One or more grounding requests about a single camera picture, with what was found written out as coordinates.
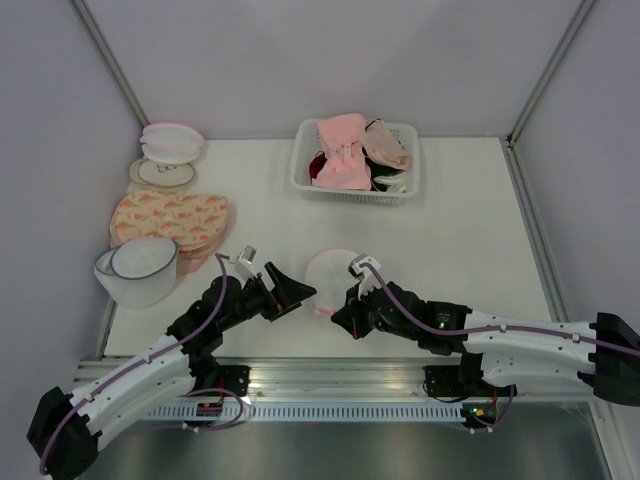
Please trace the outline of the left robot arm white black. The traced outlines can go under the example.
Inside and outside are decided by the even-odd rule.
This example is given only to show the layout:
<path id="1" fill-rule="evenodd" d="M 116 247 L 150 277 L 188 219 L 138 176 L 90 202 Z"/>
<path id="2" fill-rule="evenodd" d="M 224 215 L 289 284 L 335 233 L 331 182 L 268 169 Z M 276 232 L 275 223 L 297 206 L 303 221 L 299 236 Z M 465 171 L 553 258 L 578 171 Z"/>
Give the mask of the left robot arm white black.
<path id="1" fill-rule="evenodd" d="M 226 331 L 260 316 L 275 321 L 299 308 L 316 289 L 268 262 L 246 280 L 223 273 L 140 355 L 109 374 L 40 399 L 27 432 L 39 471 L 52 479 L 75 479 L 130 425 L 178 397 L 214 395 L 238 399 L 220 380 L 212 353 Z"/>

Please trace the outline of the white mesh laundry bag pink zipper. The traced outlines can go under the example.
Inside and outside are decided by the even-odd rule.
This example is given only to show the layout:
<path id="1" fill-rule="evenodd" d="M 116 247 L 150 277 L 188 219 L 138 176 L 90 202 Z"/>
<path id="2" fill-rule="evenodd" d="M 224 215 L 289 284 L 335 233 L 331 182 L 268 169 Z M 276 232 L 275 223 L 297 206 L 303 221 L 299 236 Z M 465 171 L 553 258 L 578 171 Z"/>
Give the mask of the white mesh laundry bag pink zipper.
<path id="1" fill-rule="evenodd" d="M 304 283 L 316 289 L 311 308 L 317 316 L 331 317 L 344 306 L 347 291 L 358 282 L 349 266 L 359 255 L 351 249 L 327 248 L 311 257 Z"/>

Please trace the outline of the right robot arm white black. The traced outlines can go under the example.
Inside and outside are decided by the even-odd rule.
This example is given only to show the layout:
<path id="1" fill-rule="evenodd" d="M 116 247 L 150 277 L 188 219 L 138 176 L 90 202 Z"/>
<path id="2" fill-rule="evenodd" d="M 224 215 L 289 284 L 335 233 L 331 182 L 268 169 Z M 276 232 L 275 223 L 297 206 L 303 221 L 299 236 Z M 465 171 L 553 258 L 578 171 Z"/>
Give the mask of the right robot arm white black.
<path id="1" fill-rule="evenodd" d="M 460 355 L 456 381 L 469 395 L 489 386 L 576 387 L 613 404 L 639 404 L 639 335 L 616 314 L 543 325 L 424 301 L 390 282 L 365 295 L 351 288 L 331 321 L 355 339 L 380 331 L 434 355 Z"/>

